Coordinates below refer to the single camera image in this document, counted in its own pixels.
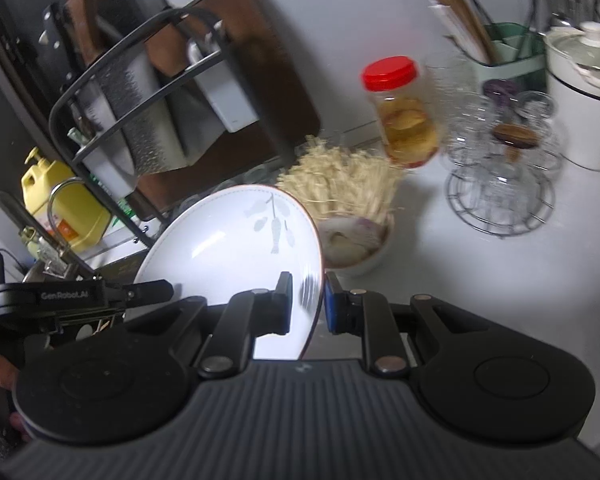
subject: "wooden knife handle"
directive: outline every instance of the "wooden knife handle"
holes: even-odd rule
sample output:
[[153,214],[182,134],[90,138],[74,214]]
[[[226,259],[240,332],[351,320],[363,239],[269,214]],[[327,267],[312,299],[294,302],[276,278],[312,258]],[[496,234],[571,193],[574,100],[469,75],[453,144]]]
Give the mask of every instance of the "wooden knife handle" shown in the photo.
[[187,40],[171,23],[144,42],[152,65],[167,77],[175,77],[187,66]]
[[74,22],[75,35],[86,66],[91,66],[105,52],[96,24],[96,6],[93,0],[67,0]]

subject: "glass cup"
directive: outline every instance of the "glass cup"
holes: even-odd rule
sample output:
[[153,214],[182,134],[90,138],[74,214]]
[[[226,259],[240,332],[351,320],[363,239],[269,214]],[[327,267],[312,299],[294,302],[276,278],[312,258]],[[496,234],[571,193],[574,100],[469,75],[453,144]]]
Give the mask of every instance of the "glass cup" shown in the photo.
[[560,137],[552,126],[554,100],[543,92],[526,91],[516,95],[512,102],[517,122],[533,130],[540,140],[536,149],[524,153],[524,160],[536,173],[553,178],[562,166]]
[[512,99],[520,93],[520,85],[509,79],[489,79],[482,83],[482,94],[496,107],[499,121],[509,122]]
[[504,152],[483,160],[478,202],[488,221],[513,226],[527,221],[540,206],[540,183],[522,157],[538,145],[539,139],[529,128],[501,126],[504,128],[494,128],[493,136],[504,145]]
[[456,100],[449,115],[443,143],[446,158],[453,166],[474,166],[489,152],[495,107],[487,97],[467,92]]
[[474,71],[469,59],[457,50],[429,54],[425,67],[434,120],[444,131],[461,96],[476,91]]

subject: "red lid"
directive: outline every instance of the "red lid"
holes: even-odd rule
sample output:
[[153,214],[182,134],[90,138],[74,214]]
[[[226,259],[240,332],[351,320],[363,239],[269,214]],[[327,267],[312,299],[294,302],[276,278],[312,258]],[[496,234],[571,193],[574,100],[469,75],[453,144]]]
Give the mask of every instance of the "red lid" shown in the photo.
[[416,63],[410,57],[385,57],[362,71],[362,82],[371,92],[393,90],[406,85],[418,76]]

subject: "metal pipe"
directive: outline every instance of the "metal pipe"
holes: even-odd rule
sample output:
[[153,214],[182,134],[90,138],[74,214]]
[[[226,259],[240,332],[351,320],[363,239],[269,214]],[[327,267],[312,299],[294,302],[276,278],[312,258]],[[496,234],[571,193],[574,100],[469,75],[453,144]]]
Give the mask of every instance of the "metal pipe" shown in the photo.
[[11,196],[5,191],[0,191],[0,204],[5,208],[9,209],[14,216],[20,220],[20,228],[23,229],[27,226],[33,227],[35,231],[48,243],[54,250],[60,254],[60,257],[69,265],[76,265],[78,272],[84,278],[92,278],[95,275],[93,269],[88,266],[81,258],[78,257],[73,251],[67,251],[62,253],[62,243],[56,240],[50,235],[40,222],[38,222],[34,216],[26,210],[23,204],[21,204],[16,198]]
[[56,196],[63,187],[70,186],[71,184],[84,184],[84,181],[79,176],[72,176],[66,180],[63,180],[60,184],[54,186],[54,188],[51,190],[51,193],[49,194],[49,200],[46,203],[46,220],[49,222],[49,225],[51,225],[51,229],[54,232],[54,235],[56,236],[56,239],[58,240],[58,243],[61,246],[59,252],[60,257],[62,258],[65,254],[70,254],[71,259],[76,264],[78,264],[81,269],[87,268],[91,270],[91,267],[88,266],[88,264],[74,252],[74,250],[71,248],[71,244],[64,239],[62,233],[56,225],[56,220],[54,219],[54,202],[56,201]]

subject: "knife handle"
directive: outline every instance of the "knife handle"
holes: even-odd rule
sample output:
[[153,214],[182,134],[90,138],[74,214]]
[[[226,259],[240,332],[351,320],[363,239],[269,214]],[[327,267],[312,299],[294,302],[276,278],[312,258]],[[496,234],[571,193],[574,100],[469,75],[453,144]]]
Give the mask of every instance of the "knife handle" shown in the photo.
[[96,7],[93,0],[67,0],[74,22],[75,35],[85,65],[91,66],[105,52],[102,37],[96,24]]

